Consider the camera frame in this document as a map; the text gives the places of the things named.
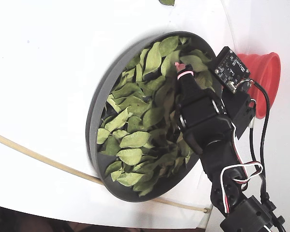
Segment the robotic arm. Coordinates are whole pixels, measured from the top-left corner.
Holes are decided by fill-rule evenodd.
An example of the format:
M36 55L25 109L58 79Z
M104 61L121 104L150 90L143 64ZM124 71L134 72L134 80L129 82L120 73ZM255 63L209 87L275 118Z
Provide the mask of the robotic arm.
M221 98L213 90L198 86L190 65L175 65L182 95L176 107L176 121L184 140L200 156L203 169L212 182L211 202L225 216L221 228L224 232L268 232L274 225L284 232L282 224L285 221L282 216L274 215L276 207L266 192L263 147L263 162L260 163L255 159L251 139L253 161L243 163L234 142L235 136L240 138L254 120L256 102L247 93L251 83L267 97L265 90L249 79L248 69L228 47L209 68L224 87ZM248 166L256 168L251 176L246 173ZM257 175L262 179L261 203L254 196L247 198L243 193L250 178Z

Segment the rope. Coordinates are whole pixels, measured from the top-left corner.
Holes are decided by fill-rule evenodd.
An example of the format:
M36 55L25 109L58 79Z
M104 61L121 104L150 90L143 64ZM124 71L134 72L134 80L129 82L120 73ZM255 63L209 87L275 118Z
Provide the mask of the rope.
M49 159L45 156L42 156L40 155L39 153L36 153L34 151L31 151L29 150L28 148L24 147L24 146L21 146L3 136L0 135L0 143L3 144L3 145L6 145L8 146L9 148L12 148L18 152L21 152L29 157L32 157L38 161L41 161L43 163L46 163L54 168L58 168L62 171L65 171L67 173L70 173L72 175L75 175L75 176L78 176L80 178L83 178L83 179L86 179L86 180L89 180L91 182L94 182L94 183L97 183L97 184L100 184L100 185L104 185L104 183L97 177L94 177L94 176L91 176L91 175L88 175L86 173L83 173L83 172L80 172L76 169L73 169L73 168L70 168L62 163L59 163L59 162L56 162L52 159ZM189 210L196 210L196 211L201 211L201 212L204 212L204 213L210 213L210 209L208 208L199 208L199 207L194 207L194 206L189 206L189 205L184 205L184 204L178 204L178 203L175 203L175 202L171 202L171 201L168 201L168 200L165 200L165 199L162 199L162 198L155 198L153 199L152 201L155 201L155 202L159 202L159 203L162 203L162 204L168 204L168 205L172 205L172 206L176 206L176 207L179 207L179 208L184 208L184 209L189 209Z

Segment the green leaf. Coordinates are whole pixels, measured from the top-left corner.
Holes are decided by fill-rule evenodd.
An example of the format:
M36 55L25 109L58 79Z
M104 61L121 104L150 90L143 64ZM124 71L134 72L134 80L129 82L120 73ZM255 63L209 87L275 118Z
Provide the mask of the green leaf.
M149 50L146 58L145 69L143 76L157 70L161 65L161 56L159 52L160 42L155 42L153 47Z
M119 143L117 139L113 136L108 136L108 139L105 142L105 151L101 151L102 154L115 156L120 150Z
M140 149L142 150L142 153L143 154L148 154L149 152L150 152L150 149L148 149L148 148L145 148L145 147L140 147Z
M175 0L159 0L159 2L167 6L174 6L175 4Z
M153 177L145 182L138 182L133 186L133 191L145 191L152 188L159 179L159 172L156 172Z
M153 160L147 160L145 162L139 163L138 165L134 166L132 171L135 172L135 171L139 170L140 168L142 168L143 166L148 165L150 163L153 163Z
M198 56L189 55L181 57L180 60L186 65L191 64L193 70L196 71L197 73L207 70L207 66L202 63L202 60Z
M112 94L108 95L107 100L106 100L111 106L112 108L119 113L121 111L121 108L119 107L119 105L116 104L116 102L114 101L114 96Z
M206 88L211 87L213 85L213 78L209 71L200 72L198 77L196 78L196 81L197 79L204 79L205 80L204 87Z
M165 57L173 52L178 46L178 36L168 37L159 44L159 52L161 57Z
M126 121L128 120L128 117L129 117L129 113L128 113L128 109L126 108L119 115L117 115L112 121L110 121L109 123L106 123L105 128L108 131L119 129L126 123Z
M165 101L163 103L164 119L167 125L170 124L170 113L171 110L173 109L174 101L175 101L175 91L171 91L167 94Z
M128 112L132 112L133 115L141 117L145 111L151 108L151 102L146 103L135 96L129 96L119 105L119 107L121 109L126 109L128 106L130 106Z
M157 79L151 80L148 83L146 83L146 88L153 90L153 91L157 91L165 82L165 77L164 76L160 76Z
M108 167L105 170L105 175L109 175L112 172L118 171L122 168L122 162L121 161L115 161L114 163L111 163L108 165Z
M146 189L145 191L141 191L139 193L139 197L145 196L147 194L149 194L151 191L153 190L153 187Z
M127 70L134 68L138 63L140 63L140 60L141 60L140 55L141 54L139 53L135 57L133 57L132 60L130 60L130 62L126 66Z
M145 82L137 82L137 85L143 90L143 93L147 97L151 97L153 95L153 92L151 89L146 87Z
M142 92L135 83L126 83L121 89L112 92L115 99L127 97L134 92Z
M145 162L145 161L147 161L147 160L154 160L154 159L156 159L156 158L157 158L157 157L154 157L154 156L142 156L140 162Z
M150 50L150 48L145 48L141 52L141 55L140 55L140 65L141 65L142 69L144 69L145 57L146 57L146 55L147 55L147 53L148 53L149 50Z
M134 77L134 74L135 74L135 68L122 73L123 76L127 76L127 80L132 79Z
M181 156L183 156L183 157L190 156L193 153L192 149L185 142L185 140L181 140L180 142L178 142L178 147L179 147Z
M120 177L121 174L122 174L122 168L118 171L112 172L111 173L112 181L113 182L116 181Z
M119 78L120 78L119 83L117 85L113 86L112 91L118 90L118 89L122 88L126 84L126 82L127 82L127 76L126 75L125 76L121 75Z
M105 127L105 124L112 121L113 118L115 118L116 116L115 115L111 115L111 116L108 116L106 119L102 119L102 124L100 126L100 128L104 128Z
M185 157L177 157L175 160L175 166L172 170L173 174L178 173L179 168L183 165Z
M128 134L129 133L126 132L125 130L116 130L113 132L112 136L114 136L117 140L121 140L123 137L125 137Z
M189 39L189 37L179 37L179 40L180 40L182 45L184 45L188 39Z
M145 128L150 126L156 125L163 119L164 109L159 108L152 108L146 111L143 117L143 125Z
M110 132L107 129L99 128L97 134L97 144L103 144L109 135Z
M125 162L127 165L136 165L140 162L143 153L139 148L132 148L121 150L117 153L116 156L120 157L120 159Z
M168 91L171 89L171 83L168 82L168 79L166 80L165 84L158 89L158 91L155 94L155 104L158 107L163 106L164 99L166 95L168 94Z
M119 146L121 148L142 147L147 143L149 137L150 137L150 134L148 132L138 131L138 132L135 132L133 134L130 134L130 135L123 137Z
M163 76L168 76L175 78L177 76L176 67L174 65L175 62L179 62L179 53L178 51L173 51L171 54L168 54L164 59L161 65L161 74Z
M199 49L195 49L195 50L192 50L191 52L189 52L189 55L195 55L195 56L198 56L201 61L206 64L210 61L212 61L212 59L208 58L202 51L200 51Z
M145 148L147 148L147 149L152 149L152 148L154 148L155 146L153 146L152 144L150 144L149 142L147 142L146 144L144 144L143 147L145 147Z
M142 176L144 176L144 174L123 173L120 175L119 178L117 178L117 181L122 185L129 187L135 185L142 178Z
M167 163L170 161L175 161L176 155L177 155L177 153L175 154L174 152L164 154L155 162L155 164L160 165L160 164Z
M137 131L146 131L143 126L142 120L137 116L132 116L128 120L128 133L134 133Z
M142 81L143 80L143 68L141 67L141 64L136 65L136 81Z

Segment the red plastic cup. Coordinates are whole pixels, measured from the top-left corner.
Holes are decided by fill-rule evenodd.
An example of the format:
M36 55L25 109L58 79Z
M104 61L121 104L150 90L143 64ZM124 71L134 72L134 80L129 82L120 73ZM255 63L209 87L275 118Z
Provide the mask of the red plastic cup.
M274 52L263 56L238 54L238 57L249 69L250 78L258 82L266 90L270 99L270 107L272 107L280 80L280 59L278 54ZM259 119L264 118L266 103L262 92L252 85L248 93L251 98L257 101L256 117Z

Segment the gray plastic dish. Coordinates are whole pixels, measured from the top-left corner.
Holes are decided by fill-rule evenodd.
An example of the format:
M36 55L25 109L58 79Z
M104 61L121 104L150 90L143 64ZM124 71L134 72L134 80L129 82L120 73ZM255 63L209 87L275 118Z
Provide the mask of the gray plastic dish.
M101 79L100 83L98 84L97 90L92 98L86 123L86 143L88 154L95 170L100 175L100 178L105 184L106 188L114 196L124 201L144 202L166 193L175 185L177 185L190 172L190 170L199 160L199 157L197 155L192 155L186 167L183 165L179 169L177 175L173 175L168 178L160 178L157 184L154 186L154 189L149 194L139 197L138 193L133 191L132 188L123 186L117 181L113 182L110 175L104 175L107 166L111 164L116 159L116 157L103 155L97 152L97 131L100 125L100 118L103 112L103 107L114 83L116 82L119 75L122 73L123 69L126 67L128 62L145 47L148 47L156 41L161 41L169 36L176 35L190 37L192 39L191 45L194 47L194 49L199 49L203 52L206 52L210 58L216 57L214 51L205 40L190 32L176 31L166 33L160 36L152 36L132 45L129 49L126 50L126 52L124 52L120 57L115 60L113 65L109 68L109 70ZM215 80L215 78L213 78L213 88L215 89L216 93L221 93L221 85L218 81Z

